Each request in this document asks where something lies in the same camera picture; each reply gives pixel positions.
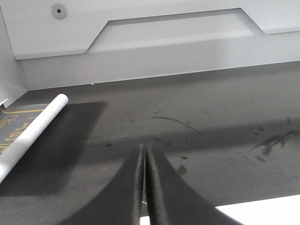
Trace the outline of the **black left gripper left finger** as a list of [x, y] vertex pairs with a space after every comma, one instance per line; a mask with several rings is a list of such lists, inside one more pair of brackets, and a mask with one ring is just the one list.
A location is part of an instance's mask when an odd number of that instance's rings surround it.
[[143, 198], [145, 147], [135, 146], [112, 180], [60, 225], [138, 225]]

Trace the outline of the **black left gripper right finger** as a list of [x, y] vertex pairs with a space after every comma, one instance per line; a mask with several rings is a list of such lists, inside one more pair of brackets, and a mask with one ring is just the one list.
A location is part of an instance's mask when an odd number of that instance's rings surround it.
[[176, 172], [158, 146], [146, 147], [146, 196], [152, 225], [238, 225]]

